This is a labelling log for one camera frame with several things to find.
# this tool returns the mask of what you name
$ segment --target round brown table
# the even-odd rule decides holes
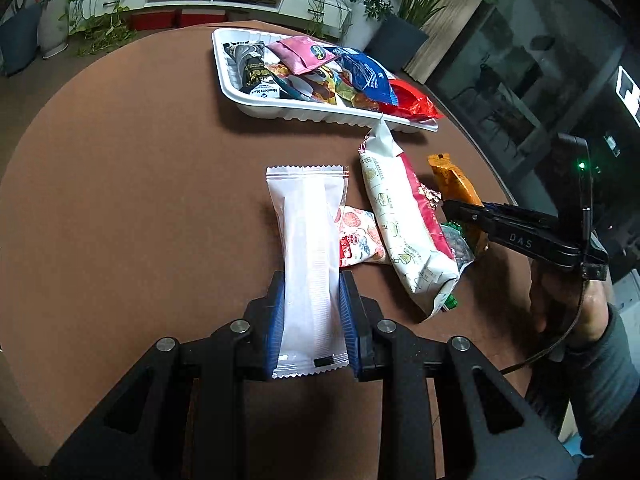
[[[267,166],[348,164],[347,204],[370,209],[367,129],[244,115],[220,92],[212,31],[162,32],[94,62],[39,112],[2,180],[0,342],[51,452],[158,338],[207,336],[266,292],[283,268]],[[482,199],[505,200],[448,120],[394,136],[426,184],[427,155],[449,152]],[[467,335],[498,367],[523,357],[510,318],[527,306],[526,258],[491,247],[460,280],[460,306],[425,322],[391,267],[353,272],[419,335]],[[523,393],[527,372],[509,378]],[[381,394],[348,368],[247,384],[250,478],[375,478]]]

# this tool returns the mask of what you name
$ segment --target red storage box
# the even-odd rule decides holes
[[[222,22],[226,22],[226,11],[222,9],[183,9],[178,15],[178,27]]]
[[[131,15],[131,28],[134,30],[155,30],[156,28],[174,28],[178,10],[149,10]]]

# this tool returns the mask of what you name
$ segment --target sleeve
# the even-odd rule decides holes
[[[582,451],[593,454],[638,391],[620,315],[609,305],[609,325],[600,340],[583,350],[567,349],[564,366]]]

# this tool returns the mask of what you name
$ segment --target metal screw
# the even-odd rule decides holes
[[[467,339],[466,337],[462,337],[461,335],[455,336],[455,338],[451,340],[451,344],[453,345],[453,348],[455,348],[456,350],[460,350],[461,352],[466,352],[467,350],[469,350],[469,348],[471,348],[469,339]]]
[[[173,350],[175,346],[175,339],[173,337],[163,337],[156,343],[156,348],[161,352],[168,352]]]
[[[250,326],[251,325],[249,325],[248,321],[245,321],[244,319],[236,319],[231,324],[231,332],[236,332],[237,334],[243,334],[247,330],[249,330]]]
[[[396,324],[390,319],[381,319],[378,322],[378,330],[387,334],[393,332],[396,329]]]

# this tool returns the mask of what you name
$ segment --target black cable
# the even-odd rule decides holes
[[[587,280],[582,280],[582,291],[580,293],[580,300],[578,300],[578,310],[576,311],[574,320],[571,322],[571,325],[569,325],[569,328],[567,328],[558,339],[556,339],[553,343],[551,343],[551,345],[542,349],[540,352],[533,354],[531,357],[525,359],[521,363],[507,366],[506,368],[503,368],[502,370],[500,370],[500,373],[502,375],[510,374],[512,372],[515,372],[516,370],[520,370],[522,367],[525,367],[527,365],[530,365],[536,362],[541,357],[544,357],[545,355],[548,355],[549,353],[551,353],[562,341],[565,340],[565,338],[569,335],[571,330],[573,330],[575,325],[578,323],[578,319],[580,318],[580,314],[582,313],[582,304],[584,302],[584,293],[587,289],[587,282],[588,282]]]

